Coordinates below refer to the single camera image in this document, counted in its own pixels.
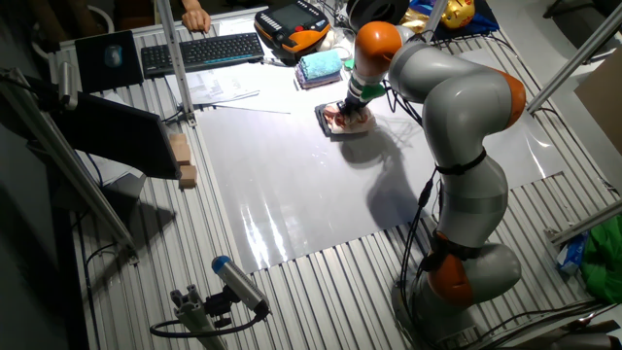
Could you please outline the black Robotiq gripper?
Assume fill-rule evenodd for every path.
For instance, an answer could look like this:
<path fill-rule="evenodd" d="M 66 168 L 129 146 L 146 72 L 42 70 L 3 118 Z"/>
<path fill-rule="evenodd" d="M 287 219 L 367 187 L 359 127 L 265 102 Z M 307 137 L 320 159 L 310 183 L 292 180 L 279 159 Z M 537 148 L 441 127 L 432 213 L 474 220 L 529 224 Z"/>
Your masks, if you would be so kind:
<path fill-rule="evenodd" d="M 364 107 L 364 103 L 359 98 L 347 96 L 343 101 L 337 102 L 336 107 L 341 116 L 345 116 L 347 111 L 350 111 L 349 117 L 358 119 L 361 116 L 360 109 Z"/>

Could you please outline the person's bare hand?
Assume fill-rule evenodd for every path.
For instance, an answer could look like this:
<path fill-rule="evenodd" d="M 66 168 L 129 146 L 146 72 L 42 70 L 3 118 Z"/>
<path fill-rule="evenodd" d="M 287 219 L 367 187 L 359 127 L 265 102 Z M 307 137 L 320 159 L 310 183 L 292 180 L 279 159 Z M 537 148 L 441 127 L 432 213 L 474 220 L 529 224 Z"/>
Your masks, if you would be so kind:
<path fill-rule="evenodd" d="M 211 27 L 211 18 L 201 7 L 190 7 L 182 15 L 184 26 L 193 32 L 208 32 Z"/>

